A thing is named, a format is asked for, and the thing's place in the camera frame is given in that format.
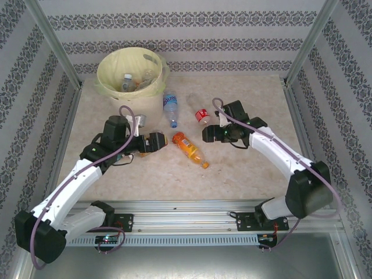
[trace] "patterned wallpaper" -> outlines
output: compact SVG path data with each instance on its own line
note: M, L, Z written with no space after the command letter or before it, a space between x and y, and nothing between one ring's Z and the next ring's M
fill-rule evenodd
M82 79L124 47L163 55L172 75L285 77L324 0L42 0Z
M362 278L372 278L371 38L371 1L340 1L292 85L314 157L344 203Z
M13 218L38 204L75 88L22 1L0 4L0 278L16 250Z

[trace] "bracket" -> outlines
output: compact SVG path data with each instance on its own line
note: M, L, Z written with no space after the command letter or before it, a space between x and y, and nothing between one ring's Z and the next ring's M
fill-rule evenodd
M288 231L288 219L279 217L275 220L270 220L261 226L256 218L254 212L230 212L230 217L236 219L238 231Z

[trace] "yellow bucket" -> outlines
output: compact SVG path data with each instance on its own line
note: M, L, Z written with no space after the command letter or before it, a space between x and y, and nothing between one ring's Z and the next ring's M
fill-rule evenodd
M156 80L142 90L119 92L124 74L131 74L133 81L142 82L145 70L151 69ZM163 57L145 48L123 48L110 53L98 66L95 88L101 95L108 96L113 106L113 115L119 114L119 107L129 106L135 115L146 116L145 127L151 130L163 115L163 91L170 69Z

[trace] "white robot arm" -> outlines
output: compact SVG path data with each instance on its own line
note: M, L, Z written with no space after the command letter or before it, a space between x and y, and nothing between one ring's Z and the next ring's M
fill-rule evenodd
M132 156L133 158L132 153L134 152L155 152L167 144L166 137L162 133L150 133L146 138L139 135L138 128L144 125L145 116L136 116L135 122L136 126L133 127L131 116L111 116L105 123L103 133L98 134L84 148L80 154L80 160L53 193L34 207L31 212L22 210L16 215L15 229L18 246L30 251L32 229L45 209L46 213L36 230L34 245L36 257L45 263L53 262L62 253L66 243L81 234L96 227L113 225L114 208L100 201L93 202L85 211L72 217L66 218L66 216L82 194L123 156ZM110 157L96 166L89 167L80 175L76 175L78 171L92 162L107 157L123 146L132 129L134 129L134 137L117 156ZM51 206L46 208L51 198L71 177L74 177L74 180L68 183Z
M234 146L242 149L251 146L264 154L288 181L288 190L285 196L270 199L256 206L255 217L260 224L285 216L296 216L301 219L332 202L333 197L330 190L304 166L299 164L299 161L311 167L330 183L330 174L326 164L323 162L314 163L292 150L272 132L271 128L262 119L258 117L250 119L244 112L240 101L224 105L222 110L232 118L249 124L269 135L269 137L229 122L223 114L216 112L220 119L220 125L206 127L203 130L203 140L205 142L221 141L231 144L242 140L244 147ZM290 156L277 142L294 156Z

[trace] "beige marble floor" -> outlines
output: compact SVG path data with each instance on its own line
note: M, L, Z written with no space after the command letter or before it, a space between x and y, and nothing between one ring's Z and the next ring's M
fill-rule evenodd
M70 172L83 148L102 132L105 120L116 114L108 100L95 92L93 83L84 83L59 181ZM170 139L168 146L144 158L135 156L128 166L111 167L81 200L265 199L286 192L288 182L256 150L203 142L203 128L185 101L191 92L200 94L212 115L214 96L224 103L239 99L250 117L261 117L284 142L300 152L278 76L170 77L167 86L177 91L180 110L176 129L169 127L165 117L156 128ZM217 124L218 119L213 116L212 121ZM208 169L192 164L171 143L176 131L184 132L200 147L210 163Z

